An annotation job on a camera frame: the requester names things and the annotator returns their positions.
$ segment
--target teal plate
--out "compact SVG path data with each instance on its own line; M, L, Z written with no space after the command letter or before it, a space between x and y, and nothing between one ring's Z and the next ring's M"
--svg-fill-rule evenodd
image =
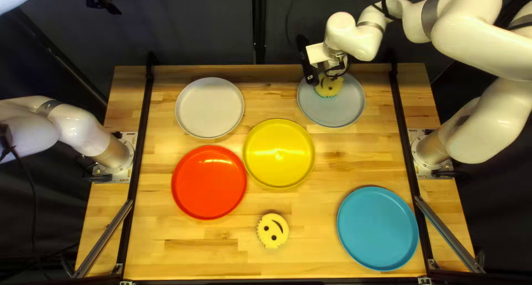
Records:
M418 225L410 207L381 187L363 187L338 210L338 236L353 259L366 268L392 271L405 265L418 246Z

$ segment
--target yellow plate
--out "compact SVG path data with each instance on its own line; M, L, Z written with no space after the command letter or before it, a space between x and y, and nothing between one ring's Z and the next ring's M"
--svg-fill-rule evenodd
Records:
M310 134L285 119L267 120L251 129L242 155L253 178L278 189L296 186L305 180L316 158Z

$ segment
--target wooden tabletop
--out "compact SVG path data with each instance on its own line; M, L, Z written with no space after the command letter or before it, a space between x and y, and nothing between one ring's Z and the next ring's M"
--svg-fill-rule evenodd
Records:
M131 280L363 278L425 274L421 247L402 268L376 272L350 258L336 234L342 200L356 188L385 187L412 207L387 73L388 64L354 64L350 73L362 84L366 106L352 125L331 129L309 121L296 101L299 65L203 65L155 68L139 188L124 278ZM136 131L144 91L144 67L116 67L105 127ZM246 108L239 126L213 140L196 139L178 125L174 106L193 80L221 77L235 83ZM398 81L409 128L439 126L423 64L400 64ZM302 125L316 146L316 165L293 189L273 190L251 177L241 204L214 221L194 220L174 203L170 179L177 162L205 144L224 146L242 156L246 134L270 118ZM420 180L423 198L472 253L454 180ZM81 263L124 203L128 186L93 184L78 251ZM268 210L281 213L290 238L279 250L265 250L256 224ZM465 267L427 222L434 258L446 269ZM90 275L108 273L116 263L117 232Z

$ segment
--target yellow sponge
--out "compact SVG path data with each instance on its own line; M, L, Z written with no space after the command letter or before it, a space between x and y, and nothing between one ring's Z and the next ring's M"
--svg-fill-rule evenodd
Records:
M314 86L314 90L316 93L318 93L318 95L324 98L336 96L342 89L342 84L344 84L344 78L342 76L336 78L335 80L331 80L329 77L325 76L325 74L320 73L319 79L320 83Z
M262 217L257 226L257 235L267 249L276 249L288 239L288 224L277 213L268 213Z

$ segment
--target orange plate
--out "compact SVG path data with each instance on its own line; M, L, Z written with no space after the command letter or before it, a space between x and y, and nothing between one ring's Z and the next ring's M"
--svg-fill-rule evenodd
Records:
M246 169L235 153L221 146L188 152L172 175L172 195L184 213L214 220L230 213L246 191Z

